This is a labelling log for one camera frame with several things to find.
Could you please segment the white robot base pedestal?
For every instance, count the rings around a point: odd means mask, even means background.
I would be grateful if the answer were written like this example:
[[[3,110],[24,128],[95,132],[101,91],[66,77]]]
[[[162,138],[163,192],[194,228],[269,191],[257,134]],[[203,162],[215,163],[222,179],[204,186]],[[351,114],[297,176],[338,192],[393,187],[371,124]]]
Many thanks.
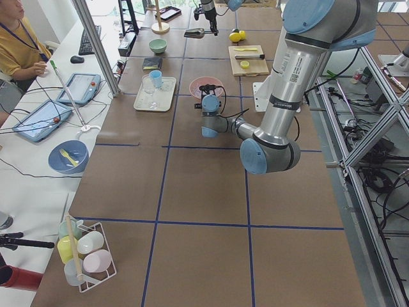
[[[269,80],[252,84],[255,111],[265,112],[270,100],[272,85]]]

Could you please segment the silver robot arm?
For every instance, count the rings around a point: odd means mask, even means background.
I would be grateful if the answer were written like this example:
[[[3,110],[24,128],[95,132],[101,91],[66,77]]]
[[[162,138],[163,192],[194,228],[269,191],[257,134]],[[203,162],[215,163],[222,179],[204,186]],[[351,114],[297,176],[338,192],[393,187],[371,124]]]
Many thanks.
[[[249,173],[296,166],[300,148],[287,133],[304,93],[316,78],[320,56],[372,42],[377,13],[377,1],[288,1],[273,69],[262,84],[268,102],[261,125],[255,127],[238,115],[222,116],[216,96],[206,95],[202,99],[203,137],[231,132],[242,139],[240,159]]]
[[[235,12],[244,3],[242,0],[228,0],[224,1],[227,5],[228,10]],[[218,35],[219,31],[217,29],[217,10],[215,8],[215,2],[213,0],[201,0],[198,7],[194,10],[194,19],[199,20],[199,17],[204,15],[205,19],[209,22],[210,28],[208,30],[200,29],[204,35],[213,34]]]

